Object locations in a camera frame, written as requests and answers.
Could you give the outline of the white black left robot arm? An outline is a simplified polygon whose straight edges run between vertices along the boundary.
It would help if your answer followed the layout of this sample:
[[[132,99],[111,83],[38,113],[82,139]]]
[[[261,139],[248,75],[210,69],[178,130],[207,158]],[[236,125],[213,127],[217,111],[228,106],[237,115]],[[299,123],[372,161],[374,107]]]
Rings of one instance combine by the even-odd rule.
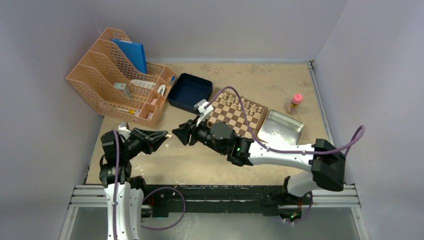
[[[141,177],[131,177],[131,160],[140,153],[150,155],[169,138],[166,130],[111,130],[100,138],[99,179],[107,203],[107,239],[138,240],[141,236],[142,204],[149,199]]]

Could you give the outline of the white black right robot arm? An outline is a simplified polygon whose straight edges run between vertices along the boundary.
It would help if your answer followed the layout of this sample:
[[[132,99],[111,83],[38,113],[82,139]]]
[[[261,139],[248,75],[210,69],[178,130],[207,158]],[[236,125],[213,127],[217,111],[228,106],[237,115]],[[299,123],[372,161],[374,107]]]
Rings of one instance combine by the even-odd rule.
[[[180,124],[172,133],[183,145],[202,143],[239,167],[276,165],[302,170],[287,178],[280,191],[282,200],[288,204],[318,188],[332,192],[344,189],[346,156],[325,139],[278,150],[270,144],[236,135],[225,122],[209,126],[205,121],[197,123],[196,120]]]

